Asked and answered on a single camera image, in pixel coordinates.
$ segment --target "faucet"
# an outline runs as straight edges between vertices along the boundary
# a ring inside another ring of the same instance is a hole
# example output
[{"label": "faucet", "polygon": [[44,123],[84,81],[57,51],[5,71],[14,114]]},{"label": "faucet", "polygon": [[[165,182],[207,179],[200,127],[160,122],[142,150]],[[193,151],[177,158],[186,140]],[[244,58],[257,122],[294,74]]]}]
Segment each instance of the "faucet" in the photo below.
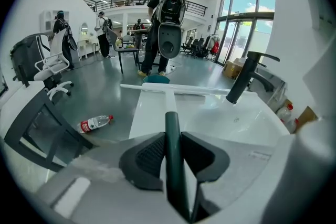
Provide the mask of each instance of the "faucet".
[{"label": "faucet", "polygon": [[241,96],[245,88],[247,87],[251,78],[259,80],[264,85],[266,92],[270,92],[274,90],[274,86],[272,83],[270,83],[262,75],[255,73],[255,69],[259,63],[261,56],[265,56],[265,57],[268,57],[275,61],[280,62],[280,59],[278,57],[275,57],[269,54],[263,54],[261,52],[249,51],[247,53],[247,59],[244,63],[243,68],[241,69],[241,72],[238,78],[236,79],[235,84],[232,86],[229,94],[226,96],[226,99],[232,104],[237,103],[237,100],[239,99],[239,97]]}]

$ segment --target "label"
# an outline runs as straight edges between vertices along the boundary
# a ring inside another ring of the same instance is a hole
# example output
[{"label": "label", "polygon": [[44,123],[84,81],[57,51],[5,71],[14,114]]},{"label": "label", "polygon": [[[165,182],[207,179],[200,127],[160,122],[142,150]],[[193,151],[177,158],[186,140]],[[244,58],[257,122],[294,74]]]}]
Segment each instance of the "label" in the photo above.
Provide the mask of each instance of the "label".
[{"label": "label", "polygon": [[248,154],[248,156],[252,158],[262,159],[263,161],[268,161],[271,158],[271,154],[259,152],[259,151],[252,151]]},{"label": "label", "polygon": [[80,127],[83,132],[89,132],[93,129],[97,129],[98,127],[95,125],[93,118],[87,120],[87,121],[82,121],[80,123]]}]

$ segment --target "sink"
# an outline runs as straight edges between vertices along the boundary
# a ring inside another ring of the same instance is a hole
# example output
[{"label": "sink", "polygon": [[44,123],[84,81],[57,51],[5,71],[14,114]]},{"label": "sink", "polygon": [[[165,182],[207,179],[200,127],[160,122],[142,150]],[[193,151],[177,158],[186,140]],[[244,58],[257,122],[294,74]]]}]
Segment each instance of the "sink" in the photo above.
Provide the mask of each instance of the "sink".
[{"label": "sink", "polygon": [[[158,87],[177,89],[184,86],[165,84]],[[199,89],[200,92],[204,90],[203,87],[189,88]],[[265,146],[275,146],[279,137],[289,134],[279,118],[256,93],[244,92],[237,104],[232,104],[225,98],[228,92],[229,90],[212,89],[211,94],[203,96],[175,94],[181,131]],[[165,113],[165,94],[142,90],[129,138],[164,131]]]}]

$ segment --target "sky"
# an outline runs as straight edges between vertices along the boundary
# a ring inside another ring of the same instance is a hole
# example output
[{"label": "sky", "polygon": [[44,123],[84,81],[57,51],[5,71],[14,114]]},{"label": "sky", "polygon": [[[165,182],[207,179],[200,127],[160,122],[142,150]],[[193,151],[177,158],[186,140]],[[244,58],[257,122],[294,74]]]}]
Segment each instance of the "sky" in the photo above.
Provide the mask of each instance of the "sky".
[{"label": "sky", "polygon": [[[230,0],[224,0],[222,16],[227,15],[230,5]],[[233,0],[231,14],[236,12],[254,12],[256,8],[256,0]],[[275,11],[275,0],[259,0],[259,11],[260,12],[274,12]],[[259,20],[257,21],[257,31],[264,33],[271,33],[272,21]]]}]

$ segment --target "water bottle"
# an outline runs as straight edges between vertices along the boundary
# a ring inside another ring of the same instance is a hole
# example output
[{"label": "water bottle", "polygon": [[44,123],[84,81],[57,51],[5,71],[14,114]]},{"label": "water bottle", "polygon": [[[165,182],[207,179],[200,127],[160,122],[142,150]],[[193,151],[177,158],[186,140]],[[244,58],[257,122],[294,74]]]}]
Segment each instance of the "water bottle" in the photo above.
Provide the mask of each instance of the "water bottle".
[{"label": "water bottle", "polygon": [[292,116],[292,109],[293,105],[288,104],[287,106],[284,106],[278,110],[277,116],[283,122],[283,124],[286,124],[289,121],[290,117]]},{"label": "water bottle", "polygon": [[101,128],[113,120],[112,115],[101,115],[94,118],[90,118],[87,121],[82,121],[77,125],[77,131],[81,134],[90,132],[91,130]]},{"label": "water bottle", "polygon": [[287,130],[289,131],[290,134],[294,133],[294,131],[295,131],[296,127],[298,126],[298,124],[299,124],[299,120],[298,119],[289,121],[286,124]]}]

